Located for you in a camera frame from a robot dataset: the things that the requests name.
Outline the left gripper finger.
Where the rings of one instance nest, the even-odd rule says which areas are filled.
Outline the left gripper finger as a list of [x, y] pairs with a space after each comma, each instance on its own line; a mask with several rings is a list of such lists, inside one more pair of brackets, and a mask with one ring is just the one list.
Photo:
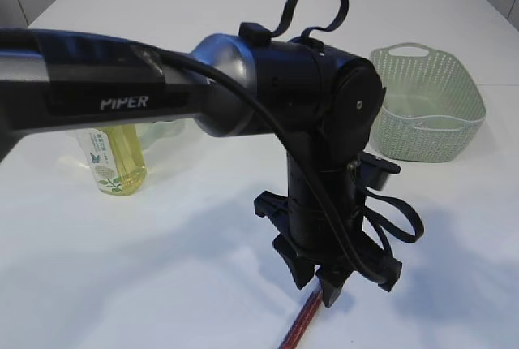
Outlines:
[[315, 275], [319, 279], [322, 300], [326, 308], [331, 308], [341, 294], [345, 281], [353, 273], [352, 269], [320, 266]]

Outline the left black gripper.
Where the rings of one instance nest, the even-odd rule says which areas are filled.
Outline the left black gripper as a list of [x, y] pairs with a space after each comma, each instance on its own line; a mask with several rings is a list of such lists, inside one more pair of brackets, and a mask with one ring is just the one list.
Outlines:
[[369, 209], [379, 192], [359, 159], [385, 96], [373, 64], [301, 38], [253, 46], [256, 96], [277, 121], [287, 154], [288, 193], [264, 192], [255, 212], [278, 229], [272, 245], [298, 289], [320, 266], [352, 269], [390, 291], [400, 277], [387, 237], [396, 228]]

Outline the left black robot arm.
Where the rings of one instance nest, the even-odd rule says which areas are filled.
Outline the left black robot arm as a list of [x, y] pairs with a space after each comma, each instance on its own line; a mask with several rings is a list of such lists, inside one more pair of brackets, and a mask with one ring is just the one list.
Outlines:
[[320, 280], [331, 305], [358, 272], [386, 291], [401, 274], [369, 209], [399, 167], [365, 152], [385, 91], [371, 62], [311, 39], [206, 37], [180, 54], [81, 32], [1, 32], [1, 154], [45, 131], [193, 118], [209, 135], [276, 135], [288, 193], [263, 192], [255, 213], [297, 287]]

